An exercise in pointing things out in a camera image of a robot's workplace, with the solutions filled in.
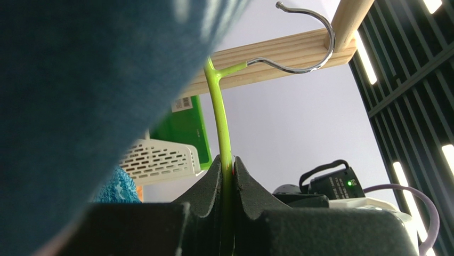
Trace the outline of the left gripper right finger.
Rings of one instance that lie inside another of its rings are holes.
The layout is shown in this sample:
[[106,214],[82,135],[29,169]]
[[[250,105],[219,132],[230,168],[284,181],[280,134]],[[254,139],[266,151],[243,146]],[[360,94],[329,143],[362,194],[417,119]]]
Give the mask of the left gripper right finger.
[[386,211],[293,209],[234,163],[236,255],[418,255],[403,222]]

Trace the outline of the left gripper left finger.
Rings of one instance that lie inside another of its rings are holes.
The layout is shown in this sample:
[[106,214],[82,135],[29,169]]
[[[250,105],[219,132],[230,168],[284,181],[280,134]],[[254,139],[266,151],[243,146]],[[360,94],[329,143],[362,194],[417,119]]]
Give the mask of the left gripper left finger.
[[94,204],[59,255],[219,255],[221,161],[171,203]]

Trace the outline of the blue patterned shorts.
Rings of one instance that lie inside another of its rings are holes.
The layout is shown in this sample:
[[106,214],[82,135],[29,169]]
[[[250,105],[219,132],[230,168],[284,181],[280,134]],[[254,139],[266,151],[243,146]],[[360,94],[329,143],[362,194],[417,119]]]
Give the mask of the blue patterned shorts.
[[1,255],[87,210],[247,1],[1,1]]

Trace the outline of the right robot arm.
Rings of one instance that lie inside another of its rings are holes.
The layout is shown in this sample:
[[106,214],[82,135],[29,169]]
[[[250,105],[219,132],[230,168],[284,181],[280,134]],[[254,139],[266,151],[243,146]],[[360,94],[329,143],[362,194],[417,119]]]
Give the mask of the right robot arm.
[[413,217],[368,196],[345,160],[318,166],[273,194],[289,206],[272,227],[275,255],[420,255]]

